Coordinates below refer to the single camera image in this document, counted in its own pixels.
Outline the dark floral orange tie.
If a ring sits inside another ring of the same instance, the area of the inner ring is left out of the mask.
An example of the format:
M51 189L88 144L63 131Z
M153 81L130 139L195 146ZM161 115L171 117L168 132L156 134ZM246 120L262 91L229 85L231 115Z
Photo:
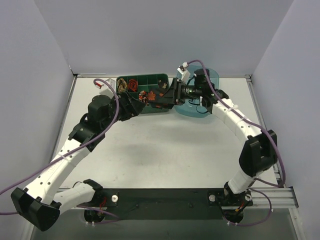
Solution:
M161 103L161 104L168 104L163 103L162 98L167 93L168 89L161 89L159 87L153 87L148 92L147 98L148 103L147 106L150 106L150 103Z

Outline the teal transparent plastic tub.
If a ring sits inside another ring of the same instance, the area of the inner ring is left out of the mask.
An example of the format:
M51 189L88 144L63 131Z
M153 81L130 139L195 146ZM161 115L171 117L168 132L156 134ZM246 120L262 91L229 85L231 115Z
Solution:
M201 86L207 86L207 79L202 67L193 64L188 67L188 71L190 72L189 79L186 81L188 87L200 90ZM206 68L206 72L213 88L218 88L220 81L218 73L211 68ZM187 117L204 118L210 114L208 110L201 105L199 97L188 97L183 105L176 105L174 108L177 113Z

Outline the green compartment organizer box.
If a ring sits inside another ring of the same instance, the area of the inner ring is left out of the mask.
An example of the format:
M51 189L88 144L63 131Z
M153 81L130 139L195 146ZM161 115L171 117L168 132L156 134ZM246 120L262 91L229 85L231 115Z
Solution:
M128 88L126 91L129 93L129 95L131 95L136 100L139 100L139 93L141 91L148 92L151 88L159 88L158 87L158 79L168 79L168 87L169 87L169 77L165 73L143 74L143 75L124 75L124 76L119 76L116 79L116 91L117 92L118 92L117 80L120 78L125 79L127 84L130 79L137 80L137 82L138 82L137 92L131 92L128 90Z

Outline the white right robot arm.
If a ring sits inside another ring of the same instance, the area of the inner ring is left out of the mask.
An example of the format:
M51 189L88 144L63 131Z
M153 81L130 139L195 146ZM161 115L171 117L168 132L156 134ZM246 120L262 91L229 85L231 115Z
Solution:
M239 170L224 185L224 197L235 200L258 180L259 175L270 169L276 162L274 150L277 136L273 131L262 130L251 122L229 96L217 89L210 81L206 69L194 73L194 84L184 78L174 78L168 88L152 88L147 93L147 102L153 108L172 109L187 100L198 100L210 114L219 118L243 145L239 156Z

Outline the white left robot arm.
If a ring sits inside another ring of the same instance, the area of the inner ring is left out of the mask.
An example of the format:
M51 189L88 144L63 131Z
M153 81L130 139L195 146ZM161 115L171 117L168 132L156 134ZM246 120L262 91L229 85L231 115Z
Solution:
M64 193L58 193L58 189L80 161L105 138L106 131L115 122L138 116L144 107L145 103L126 92L113 98L94 96L87 113L68 135L50 166L25 188L17 187L11 193L17 213L44 232L62 213L98 196L103 187L91 179L81 181Z

